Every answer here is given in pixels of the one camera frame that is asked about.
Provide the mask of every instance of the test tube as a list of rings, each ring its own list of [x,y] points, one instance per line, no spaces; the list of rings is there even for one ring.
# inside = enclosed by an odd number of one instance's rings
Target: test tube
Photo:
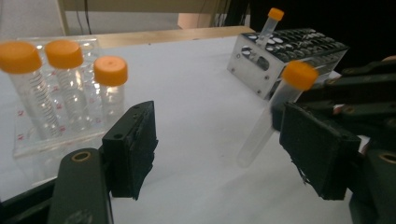
[[[268,19],[262,27],[262,32],[260,33],[259,39],[256,42],[256,44],[262,49],[265,49],[269,38],[274,32],[277,23],[282,20],[283,15],[284,12],[282,10],[275,7],[271,8],[270,12],[268,13]]]
[[[38,137],[46,140],[60,136],[61,132],[46,81],[39,71],[41,65],[37,49],[27,42],[0,45],[0,68],[9,74]]]
[[[283,70],[282,80],[269,102],[269,107],[264,109],[237,155],[236,162],[240,167],[249,167],[274,133],[271,106],[295,102],[303,91],[312,87],[317,77],[318,71],[308,63],[299,61],[288,63]]]
[[[91,121],[80,68],[84,60],[79,44],[70,40],[54,40],[46,45],[45,51],[49,64],[55,68],[69,126],[77,133],[89,130]]]
[[[124,87],[127,63],[118,56],[102,56],[93,63],[94,79],[100,84],[105,127],[111,128],[124,114]]]

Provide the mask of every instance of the white table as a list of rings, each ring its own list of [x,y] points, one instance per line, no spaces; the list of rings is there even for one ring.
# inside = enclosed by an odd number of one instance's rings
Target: white table
[[[154,100],[159,145],[139,200],[113,199],[115,223],[351,223],[345,201],[305,186],[270,139],[248,169],[235,157],[264,109],[226,70],[235,37],[104,49],[130,67],[126,104]],[[28,189],[12,160],[15,91],[0,75],[0,197]]]

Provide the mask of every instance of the orange cap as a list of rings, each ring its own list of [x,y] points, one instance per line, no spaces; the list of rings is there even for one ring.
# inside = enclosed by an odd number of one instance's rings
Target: orange cap
[[[49,64],[54,68],[69,69],[80,66],[84,59],[79,44],[70,40],[49,42],[45,51]]]
[[[103,56],[93,63],[95,81],[105,86],[120,86],[128,79],[126,62],[117,56]]]
[[[273,7],[268,13],[268,17],[276,21],[281,21],[284,14],[285,13],[282,10]]]
[[[23,41],[10,41],[0,45],[0,68],[11,74],[26,74],[41,67],[35,46]]]
[[[308,63],[291,61],[283,70],[282,78],[295,89],[307,91],[317,80],[318,71]]]

